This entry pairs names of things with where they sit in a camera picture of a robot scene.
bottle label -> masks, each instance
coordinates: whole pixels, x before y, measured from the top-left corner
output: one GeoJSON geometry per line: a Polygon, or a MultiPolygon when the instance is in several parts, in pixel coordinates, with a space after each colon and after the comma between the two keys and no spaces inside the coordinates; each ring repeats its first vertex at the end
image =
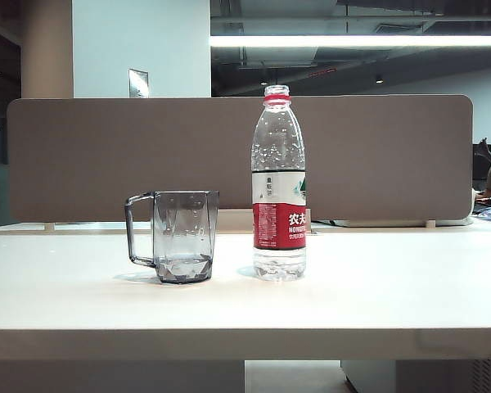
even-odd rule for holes
{"type": "Polygon", "coordinates": [[[305,247],[305,172],[254,172],[255,247],[305,247]]]}

ceiling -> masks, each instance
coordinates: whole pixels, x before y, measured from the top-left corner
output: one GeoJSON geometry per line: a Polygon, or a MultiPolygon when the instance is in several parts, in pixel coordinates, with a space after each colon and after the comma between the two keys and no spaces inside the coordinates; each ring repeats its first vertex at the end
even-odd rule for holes
{"type": "MultiPolygon", "coordinates": [[[[210,0],[210,8],[212,35],[491,34],[491,0],[210,0]]],[[[0,117],[20,97],[20,22],[20,0],[0,0],[0,117]]],[[[261,82],[349,94],[374,87],[375,75],[392,85],[490,66],[490,49],[213,48],[212,94],[259,95],[261,82]]]]}

white wall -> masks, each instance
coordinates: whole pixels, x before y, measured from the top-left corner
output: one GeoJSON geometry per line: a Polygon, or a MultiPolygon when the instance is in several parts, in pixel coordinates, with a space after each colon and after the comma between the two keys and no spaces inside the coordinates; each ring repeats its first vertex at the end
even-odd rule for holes
{"type": "Polygon", "coordinates": [[[465,94],[473,102],[473,142],[491,143],[491,69],[368,90],[363,94],[465,94]]]}
{"type": "Polygon", "coordinates": [[[75,97],[128,97],[128,69],[151,97],[211,97],[209,0],[73,0],[75,97]]]}

desk surface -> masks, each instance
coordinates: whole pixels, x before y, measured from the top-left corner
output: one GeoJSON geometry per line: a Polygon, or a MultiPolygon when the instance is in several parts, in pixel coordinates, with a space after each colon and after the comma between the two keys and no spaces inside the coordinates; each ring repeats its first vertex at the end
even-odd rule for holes
{"type": "Polygon", "coordinates": [[[121,234],[0,234],[0,359],[491,358],[491,223],[310,235],[284,283],[251,243],[218,235],[213,278],[171,286],[121,234]]]}

gray plastic mug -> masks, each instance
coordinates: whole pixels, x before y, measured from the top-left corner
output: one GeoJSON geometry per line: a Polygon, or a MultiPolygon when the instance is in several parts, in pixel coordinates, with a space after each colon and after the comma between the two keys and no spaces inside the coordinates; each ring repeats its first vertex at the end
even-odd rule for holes
{"type": "Polygon", "coordinates": [[[211,278],[218,191],[151,191],[125,202],[129,259],[156,270],[161,282],[183,284],[211,278]],[[153,256],[134,250],[133,203],[151,201],[153,256]]]}

